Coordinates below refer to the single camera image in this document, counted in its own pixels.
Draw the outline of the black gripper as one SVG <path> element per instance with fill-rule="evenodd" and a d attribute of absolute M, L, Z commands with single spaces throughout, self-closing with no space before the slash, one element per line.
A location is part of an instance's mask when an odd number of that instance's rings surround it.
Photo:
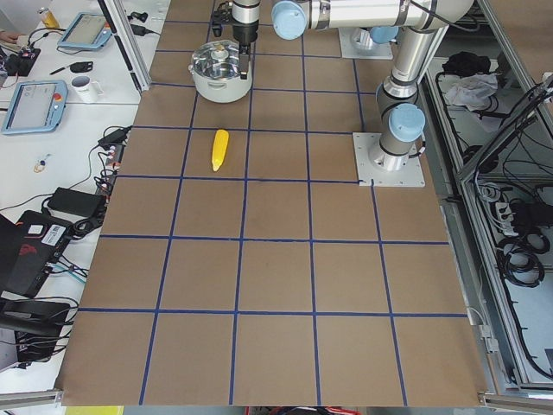
<path fill-rule="evenodd" d="M 241 80 L 246 80 L 250 72 L 251 45 L 257 40 L 258 21 L 242 23 L 232 21 L 232 34 L 238 45 L 238 70 Z"/>

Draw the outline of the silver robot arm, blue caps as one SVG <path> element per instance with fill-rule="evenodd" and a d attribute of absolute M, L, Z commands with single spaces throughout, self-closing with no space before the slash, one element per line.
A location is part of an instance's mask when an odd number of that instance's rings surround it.
<path fill-rule="evenodd" d="M 433 56 L 432 43 L 440 29 L 457 22 L 471 5 L 469 1 L 275 1 L 271 20 L 285 40 L 308 29 L 403 29 L 391 72 L 377 92 L 384 130 L 368 151 L 377 168 L 398 171 L 423 133 L 425 117 L 415 101 L 423 64 Z"/>

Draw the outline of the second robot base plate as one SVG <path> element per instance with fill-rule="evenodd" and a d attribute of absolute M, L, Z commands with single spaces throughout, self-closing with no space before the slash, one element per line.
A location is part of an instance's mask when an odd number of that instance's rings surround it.
<path fill-rule="evenodd" d="M 390 61 L 393 59 L 391 42 L 397 34 L 398 27 L 341 28 L 341 57 Z"/>

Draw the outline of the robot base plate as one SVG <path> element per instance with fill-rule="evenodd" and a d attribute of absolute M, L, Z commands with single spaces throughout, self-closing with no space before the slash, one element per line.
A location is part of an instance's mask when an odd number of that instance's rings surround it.
<path fill-rule="evenodd" d="M 380 147 L 380 133 L 353 133 L 353 149 L 360 186 L 385 188 L 423 188 L 425 180 L 420 158 L 410 158 L 416 150 L 403 156 L 392 156 Z"/>

